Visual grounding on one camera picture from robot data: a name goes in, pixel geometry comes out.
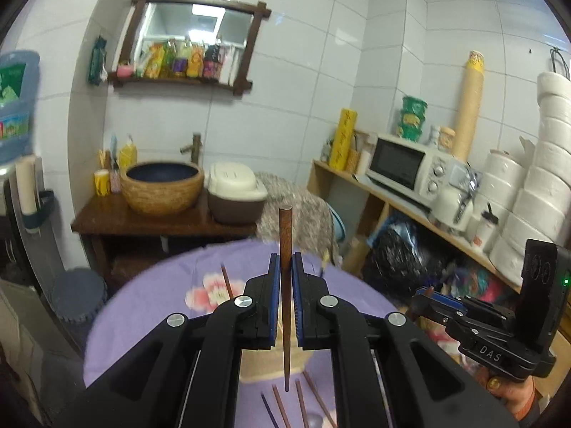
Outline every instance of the purple tablecloth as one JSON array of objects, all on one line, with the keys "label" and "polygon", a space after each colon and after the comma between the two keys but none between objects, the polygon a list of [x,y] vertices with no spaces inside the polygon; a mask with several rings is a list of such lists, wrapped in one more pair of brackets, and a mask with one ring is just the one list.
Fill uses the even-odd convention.
[{"label": "purple tablecloth", "polygon": [[[269,256],[278,253],[276,243],[243,240],[213,245],[180,255],[153,266],[123,287],[96,318],[91,329],[85,355],[84,381],[90,385],[123,354],[141,340],[159,322],[174,312],[192,318],[210,313],[216,307],[216,296],[225,291],[220,270],[224,263],[232,290],[242,293],[246,281],[267,273]],[[320,260],[303,255],[307,273],[319,272]],[[330,265],[325,270],[329,292],[353,303],[361,312],[384,317],[395,310],[381,294],[361,280]],[[318,391],[330,410],[335,410],[333,375],[330,353],[316,351],[307,362]],[[304,378],[302,382],[307,412],[323,415]],[[261,399],[265,393],[268,403],[282,421],[272,394],[271,385],[278,384],[292,427],[303,427],[295,385],[289,393],[283,391],[283,379],[256,383],[241,383],[236,405],[236,428],[267,428],[271,426]]]}]

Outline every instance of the microwave knob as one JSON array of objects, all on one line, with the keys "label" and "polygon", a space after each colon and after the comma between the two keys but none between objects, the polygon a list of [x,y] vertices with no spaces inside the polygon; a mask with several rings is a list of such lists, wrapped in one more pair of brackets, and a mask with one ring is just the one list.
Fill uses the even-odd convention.
[{"label": "microwave knob", "polygon": [[444,175],[444,169],[441,165],[437,165],[434,168],[434,175],[436,175],[437,177],[442,177],[442,175]]},{"label": "microwave knob", "polygon": [[436,183],[433,180],[430,180],[428,182],[428,192],[429,193],[436,193],[437,190],[438,190],[438,183]]}]

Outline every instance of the sink basin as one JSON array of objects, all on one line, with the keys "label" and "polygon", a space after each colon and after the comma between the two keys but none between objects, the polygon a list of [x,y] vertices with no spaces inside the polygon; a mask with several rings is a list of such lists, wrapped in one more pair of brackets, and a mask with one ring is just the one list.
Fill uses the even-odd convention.
[{"label": "sink basin", "polygon": [[151,162],[121,172],[121,191],[131,209],[146,215],[169,215],[196,204],[204,172],[195,164]]}]

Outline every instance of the microwave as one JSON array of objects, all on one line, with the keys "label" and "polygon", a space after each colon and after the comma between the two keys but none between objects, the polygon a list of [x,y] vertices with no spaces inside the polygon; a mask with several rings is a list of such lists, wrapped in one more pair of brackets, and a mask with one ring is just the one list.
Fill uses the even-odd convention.
[{"label": "microwave", "polygon": [[451,154],[438,148],[379,134],[367,176],[430,208],[453,160]]}]

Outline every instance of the silver screw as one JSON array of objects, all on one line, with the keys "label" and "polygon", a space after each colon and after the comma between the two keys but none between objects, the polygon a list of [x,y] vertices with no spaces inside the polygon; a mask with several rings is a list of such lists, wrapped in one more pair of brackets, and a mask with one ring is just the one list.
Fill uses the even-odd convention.
[{"label": "silver screw", "polygon": [[238,296],[234,300],[234,304],[238,307],[248,307],[253,303],[253,300],[250,296]]},{"label": "silver screw", "polygon": [[402,326],[406,323],[406,317],[400,312],[393,312],[389,315],[389,323],[395,326]]},{"label": "silver screw", "polygon": [[329,294],[327,296],[323,296],[319,302],[324,307],[335,307],[339,303],[335,296],[330,296]]},{"label": "silver screw", "polygon": [[181,326],[185,322],[183,314],[170,314],[167,317],[167,324],[172,327]]}]

